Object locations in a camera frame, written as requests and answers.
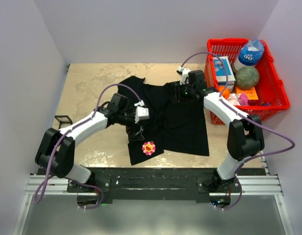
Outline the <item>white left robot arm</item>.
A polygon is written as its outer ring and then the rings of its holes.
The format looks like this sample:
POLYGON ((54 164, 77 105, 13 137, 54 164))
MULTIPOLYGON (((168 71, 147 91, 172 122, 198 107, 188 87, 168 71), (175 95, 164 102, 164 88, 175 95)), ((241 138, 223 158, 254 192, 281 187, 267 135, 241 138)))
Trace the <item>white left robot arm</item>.
POLYGON ((56 130, 46 130, 39 146, 35 162, 46 170, 45 180, 38 190, 45 190, 50 176, 73 181, 84 192, 90 192, 100 183, 96 175, 86 167, 75 163, 76 147, 91 137, 114 124, 132 129, 129 136, 141 139, 143 127, 141 121, 149 119, 149 109, 143 100, 129 106, 129 99, 114 94, 104 105, 96 107, 89 115, 78 122, 56 130))

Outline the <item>black garment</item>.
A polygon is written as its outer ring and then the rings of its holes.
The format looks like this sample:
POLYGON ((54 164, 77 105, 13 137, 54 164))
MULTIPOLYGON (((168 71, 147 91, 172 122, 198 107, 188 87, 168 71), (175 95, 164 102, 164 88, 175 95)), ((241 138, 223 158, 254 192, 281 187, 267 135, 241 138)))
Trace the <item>black garment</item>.
POLYGON ((177 102, 175 83, 150 85, 143 78, 130 76, 121 81, 118 93, 127 97, 130 107, 137 102, 136 95, 149 109, 150 118, 142 122, 144 141, 130 141, 128 150, 132 165, 142 163, 169 150, 199 156, 209 156, 209 144, 203 107, 196 99, 177 102), (156 151, 146 156, 145 142, 153 141, 156 151))

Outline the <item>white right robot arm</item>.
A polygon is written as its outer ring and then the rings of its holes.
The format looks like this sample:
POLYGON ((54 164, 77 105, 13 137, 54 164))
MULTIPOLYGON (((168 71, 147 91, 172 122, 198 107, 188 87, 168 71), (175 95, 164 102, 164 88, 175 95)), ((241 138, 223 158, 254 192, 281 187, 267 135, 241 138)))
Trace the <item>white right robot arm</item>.
POLYGON ((216 88, 208 88, 203 71, 179 67, 177 73, 181 76, 179 84, 175 85, 177 100, 185 98, 198 100, 202 107, 218 115, 228 127, 228 154, 204 185, 211 192, 224 192, 234 182, 234 177, 246 159, 263 150, 262 129, 244 118, 250 118, 256 124, 261 124, 261 119, 257 115, 250 116, 234 107, 216 88))

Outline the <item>pink flower brooch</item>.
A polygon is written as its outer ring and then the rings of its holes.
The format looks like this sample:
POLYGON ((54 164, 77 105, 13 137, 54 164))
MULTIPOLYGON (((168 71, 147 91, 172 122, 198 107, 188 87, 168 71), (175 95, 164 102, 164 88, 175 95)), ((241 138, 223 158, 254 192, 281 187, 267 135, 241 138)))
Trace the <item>pink flower brooch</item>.
POLYGON ((148 141, 142 145, 141 149, 146 156, 151 156, 156 151, 156 145, 153 141, 148 141))

